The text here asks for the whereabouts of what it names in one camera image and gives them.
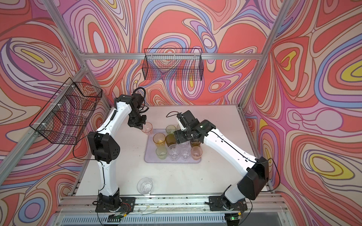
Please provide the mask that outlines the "amber brown glass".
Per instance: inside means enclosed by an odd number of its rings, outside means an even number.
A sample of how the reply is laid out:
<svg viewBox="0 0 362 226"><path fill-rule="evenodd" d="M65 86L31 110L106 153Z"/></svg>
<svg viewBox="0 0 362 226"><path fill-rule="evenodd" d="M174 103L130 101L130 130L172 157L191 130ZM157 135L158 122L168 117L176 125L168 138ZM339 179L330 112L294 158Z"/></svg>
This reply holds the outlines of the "amber brown glass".
<svg viewBox="0 0 362 226"><path fill-rule="evenodd" d="M191 147L199 147L201 142L199 140L191 140L190 145Z"/></svg>

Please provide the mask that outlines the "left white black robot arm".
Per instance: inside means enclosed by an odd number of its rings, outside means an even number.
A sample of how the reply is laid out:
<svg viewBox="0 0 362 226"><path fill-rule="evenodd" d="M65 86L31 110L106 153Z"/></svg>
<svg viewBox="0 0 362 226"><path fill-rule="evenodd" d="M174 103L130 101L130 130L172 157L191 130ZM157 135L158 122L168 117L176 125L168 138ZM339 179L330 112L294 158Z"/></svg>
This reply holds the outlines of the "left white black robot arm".
<svg viewBox="0 0 362 226"><path fill-rule="evenodd" d="M138 93L121 95L114 99L114 107L105 122L95 131L87 135L91 154L98 162L101 172L101 190L99 202L108 205L119 205L119 187L116 182L116 159L121 148L115 141L115 134L124 120L128 119L128 126L143 130L146 115L143 115L145 97Z"/></svg>

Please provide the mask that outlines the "olive dark glass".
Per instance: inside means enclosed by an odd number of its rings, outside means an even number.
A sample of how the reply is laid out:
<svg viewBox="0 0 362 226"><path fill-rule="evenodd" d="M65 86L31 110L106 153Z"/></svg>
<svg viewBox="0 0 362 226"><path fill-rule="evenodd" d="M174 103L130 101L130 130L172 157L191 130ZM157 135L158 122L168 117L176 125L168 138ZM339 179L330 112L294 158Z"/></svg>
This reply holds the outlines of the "olive dark glass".
<svg viewBox="0 0 362 226"><path fill-rule="evenodd" d="M175 145L177 142L176 142L176 138L174 136L174 134L168 134L166 136L166 145L169 147L171 145Z"/></svg>

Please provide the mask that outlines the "bright green glass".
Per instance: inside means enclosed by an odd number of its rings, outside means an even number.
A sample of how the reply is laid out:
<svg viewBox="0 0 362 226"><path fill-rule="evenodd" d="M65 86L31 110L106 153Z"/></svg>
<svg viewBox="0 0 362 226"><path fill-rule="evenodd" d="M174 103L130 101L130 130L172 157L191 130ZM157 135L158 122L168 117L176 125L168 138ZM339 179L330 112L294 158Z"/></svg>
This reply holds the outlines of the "bright green glass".
<svg viewBox="0 0 362 226"><path fill-rule="evenodd" d="M168 125L166 127L167 134L173 134L176 131L176 126L174 125Z"/></svg>

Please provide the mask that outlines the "pale green small glass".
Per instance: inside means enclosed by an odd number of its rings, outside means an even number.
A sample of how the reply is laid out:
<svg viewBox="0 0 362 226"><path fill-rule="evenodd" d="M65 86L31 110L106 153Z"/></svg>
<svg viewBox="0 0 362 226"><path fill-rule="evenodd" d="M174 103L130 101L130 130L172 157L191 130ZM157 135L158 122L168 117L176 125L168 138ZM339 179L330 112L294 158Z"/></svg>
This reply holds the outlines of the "pale green small glass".
<svg viewBox="0 0 362 226"><path fill-rule="evenodd" d="M168 149L165 146L156 148L156 155L160 160L165 160L168 156Z"/></svg>

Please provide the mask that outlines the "small clear glass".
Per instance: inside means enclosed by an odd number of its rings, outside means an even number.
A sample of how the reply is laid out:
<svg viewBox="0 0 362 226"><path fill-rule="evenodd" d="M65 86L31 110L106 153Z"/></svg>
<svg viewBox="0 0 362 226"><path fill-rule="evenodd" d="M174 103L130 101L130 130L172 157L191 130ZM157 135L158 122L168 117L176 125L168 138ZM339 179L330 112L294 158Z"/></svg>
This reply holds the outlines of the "small clear glass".
<svg viewBox="0 0 362 226"><path fill-rule="evenodd" d="M191 156L191 151L189 148L183 148L181 150L181 159L187 161Z"/></svg>

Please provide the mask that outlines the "pink glass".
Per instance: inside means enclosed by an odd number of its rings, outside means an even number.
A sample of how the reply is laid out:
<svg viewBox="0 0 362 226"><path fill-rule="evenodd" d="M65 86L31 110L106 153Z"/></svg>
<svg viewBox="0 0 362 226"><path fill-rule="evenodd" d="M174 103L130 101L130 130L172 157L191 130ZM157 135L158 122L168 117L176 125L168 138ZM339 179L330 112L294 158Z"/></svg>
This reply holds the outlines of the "pink glass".
<svg viewBox="0 0 362 226"><path fill-rule="evenodd" d="M142 132L146 135L150 135L153 132L153 125L150 122L143 124Z"/></svg>
<svg viewBox="0 0 362 226"><path fill-rule="evenodd" d="M199 160L202 157L203 150L199 146L195 146L191 149L191 157L193 160Z"/></svg>

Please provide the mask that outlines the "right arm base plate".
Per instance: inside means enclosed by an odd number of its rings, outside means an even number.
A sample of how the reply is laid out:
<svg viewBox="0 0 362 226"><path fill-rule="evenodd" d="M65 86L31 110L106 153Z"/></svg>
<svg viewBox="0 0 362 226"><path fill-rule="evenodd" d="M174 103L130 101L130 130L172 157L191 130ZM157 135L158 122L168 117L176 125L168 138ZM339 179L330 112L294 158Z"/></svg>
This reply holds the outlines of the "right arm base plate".
<svg viewBox="0 0 362 226"><path fill-rule="evenodd" d="M209 206L210 211L238 211L243 213L248 210L245 199L241 199L236 203L231 203L221 195L209 196L208 201L206 201L205 204Z"/></svg>

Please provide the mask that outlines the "yellow glass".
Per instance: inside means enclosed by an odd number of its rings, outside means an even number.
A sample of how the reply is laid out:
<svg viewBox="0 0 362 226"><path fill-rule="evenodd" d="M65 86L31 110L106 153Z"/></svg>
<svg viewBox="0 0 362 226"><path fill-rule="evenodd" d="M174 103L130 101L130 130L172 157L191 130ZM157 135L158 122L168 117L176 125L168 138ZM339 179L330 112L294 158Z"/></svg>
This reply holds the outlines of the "yellow glass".
<svg viewBox="0 0 362 226"><path fill-rule="evenodd" d="M153 136L153 142L157 147L164 146L166 143L166 136L164 133L157 133Z"/></svg>

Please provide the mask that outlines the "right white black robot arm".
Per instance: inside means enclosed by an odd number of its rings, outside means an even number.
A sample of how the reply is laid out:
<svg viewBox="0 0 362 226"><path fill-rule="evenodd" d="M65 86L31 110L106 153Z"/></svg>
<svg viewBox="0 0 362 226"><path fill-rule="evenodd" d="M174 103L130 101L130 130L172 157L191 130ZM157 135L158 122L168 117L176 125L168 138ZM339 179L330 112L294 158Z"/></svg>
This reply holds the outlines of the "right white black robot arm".
<svg viewBox="0 0 362 226"><path fill-rule="evenodd" d="M177 143L199 140L226 159L241 175L241 179L227 187L222 198L227 203L241 199L255 200L269 180L269 163L264 157L257 158L231 142L210 121L178 122L180 129L174 135Z"/></svg>

